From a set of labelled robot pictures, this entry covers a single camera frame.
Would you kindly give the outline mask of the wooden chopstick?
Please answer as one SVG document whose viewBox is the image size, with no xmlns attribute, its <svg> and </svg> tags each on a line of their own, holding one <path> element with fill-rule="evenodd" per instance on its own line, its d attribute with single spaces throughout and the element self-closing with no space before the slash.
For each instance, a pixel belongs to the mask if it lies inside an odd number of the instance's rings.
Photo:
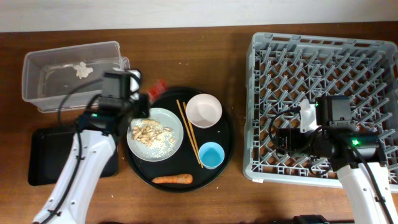
<svg viewBox="0 0 398 224">
<path fill-rule="evenodd" d="M 180 115 L 181 115 L 181 117 L 182 117 L 182 119 L 183 119 L 183 124 L 184 124 L 185 130 L 186 130 L 186 132 L 187 132 L 187 134 L 188 134 L 188 139 L 189 139 L 189 141 L 190 141 L 190 144 L 191 144 L 191 147 L 192 147 L 192 149 L 193 149 L 194 155 L 195 155 L 195 157 L 196 157 L 196 159 L 197 159 L 197 162 L 198 162 L 199 165 L 200 165 L 200 160 L 199 160 L 199 158 L 198 158 L 198 154 L 197 154 L 197 152 L 196 152 L 196 148 L 195 148 L 193 139 L 192 139 L 192 137 L 191 137 L 191 132 L 190 132 L 190 130 L 189 130 L 189 127 L 188 127 L 188 124 L 187 124 L 187 122 L 186 122 L 184 113 L 183 113 L 183 111 L 182 111 L 181 104 L 180 104 L 180 102 L 179 102 L 178 99 L 176 100 L 176 102 L 177 102 L 177 106 L 178 106 L 178 110 L 179 110 L 179 112 L 180 112 Z"/>
<path fill-rule="evenodd" d="M 200 160 L 199 155 L 198 155 L 199 149 L 198 149 L 198 144 L 197 144 L 197 140 L 196 140 L 196 137 L 195 137 L 195 132 L 194 132 L 193 126 L 192 126 L 192 124 L 189 121 L 188 116 L 187 116 L 187 111 L 186 111 L 187 105 L 186 105 L 186 102 L 183 102 L 183 108 L 184 108 L 184 115 L 186 117 L 186 121 L 187 121 L 187 125 L 188 125 L 188 130 L 189 130 L 189 133 L 190 133 L 191 139 L 192 139 L 193 150 L 194 150 L 195 156 L 197 158 L 197 161 L 198 161 L 200 167 L 203 169 L 204 166 L 201 163 L 201 160 Z"/>
</svg>

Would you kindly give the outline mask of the white tissue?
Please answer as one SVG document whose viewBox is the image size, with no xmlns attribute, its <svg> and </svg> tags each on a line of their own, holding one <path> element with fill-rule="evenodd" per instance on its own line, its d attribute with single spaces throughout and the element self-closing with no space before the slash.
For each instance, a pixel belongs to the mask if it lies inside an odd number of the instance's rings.
<svg viewBox="0 0 398 224">
<path fill-rule="evenodd" d="M 78 65 L 75 65 L 73 69 L 76 71 L 76 76 L 79 79 L 87 78 L 88 75 L 93 72 L 93 69 L 91 67 L 87 67 L 84 62 L 80 62 Z"/>
</svg>

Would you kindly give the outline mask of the pink bowl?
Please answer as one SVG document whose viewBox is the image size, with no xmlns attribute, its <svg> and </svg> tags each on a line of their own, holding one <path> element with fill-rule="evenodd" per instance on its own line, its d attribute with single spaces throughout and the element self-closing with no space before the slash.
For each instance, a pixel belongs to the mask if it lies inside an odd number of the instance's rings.
<svg viewBox="0 0 398 224">
<path fill-rule="evenodd" d="M 206 93 L 192 97 L 186 105 L 188 120 L 196 127 L 206 129 L 214 126 L 223 114 L 220 101 Z"/>
</svg>

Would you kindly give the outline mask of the blue cup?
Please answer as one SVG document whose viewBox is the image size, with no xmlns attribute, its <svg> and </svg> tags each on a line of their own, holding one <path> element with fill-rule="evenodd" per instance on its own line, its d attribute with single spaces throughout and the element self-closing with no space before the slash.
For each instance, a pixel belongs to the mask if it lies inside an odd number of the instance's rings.
<svg viewBox="0 0 398 224">
<path fill-rule="evenodd" d="M 216 169 L 224 161 L 224 149 L 216 142 L 206 142 L 200 148 L 198 156 L 201 164 L 209 170 Z"/>
</svg>

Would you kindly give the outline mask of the red snack wrapper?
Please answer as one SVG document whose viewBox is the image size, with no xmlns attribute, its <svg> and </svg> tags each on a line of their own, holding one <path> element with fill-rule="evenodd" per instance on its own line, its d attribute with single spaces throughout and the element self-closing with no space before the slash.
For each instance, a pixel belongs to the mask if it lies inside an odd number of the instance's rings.
<svg viewBox="0 0 398 224">
<path fill-rule="evenodd" d="M 147 90 L 149 102 L 154 103 L 167 90 L 167 85 L 164 80 L 157 80 L 155 85 Z"/>
</svg>

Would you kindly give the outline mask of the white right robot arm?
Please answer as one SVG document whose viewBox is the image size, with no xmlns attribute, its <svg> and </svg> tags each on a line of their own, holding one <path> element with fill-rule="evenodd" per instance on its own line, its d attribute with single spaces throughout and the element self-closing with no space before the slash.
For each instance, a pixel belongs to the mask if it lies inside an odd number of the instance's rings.
<svg viewBox="0 0 398 224">
<path fill-rule="evenodd" d="M 308 133 L 276 132 L 276 146 L 294 154 L 325 158 L 346 192 L 355 223 L 397 223 L 384 147 L 377 134 L 322 126 Z"/>
</svg>

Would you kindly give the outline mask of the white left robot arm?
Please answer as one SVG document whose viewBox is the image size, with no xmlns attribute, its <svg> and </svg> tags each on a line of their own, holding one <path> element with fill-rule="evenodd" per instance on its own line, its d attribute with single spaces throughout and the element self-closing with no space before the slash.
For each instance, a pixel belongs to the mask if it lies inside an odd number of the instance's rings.
<svg viewBox="0 0 398 224">
<path fill-rule="evenodd" d="M 116 152 L 119 137 L 132 119 L 148 118 L 147 94 L 126 99 L 96 96 L 75 123 L 69 157 L 57 183 L 32 223 L 84 223 L 101 173 Z"/>
</svg>

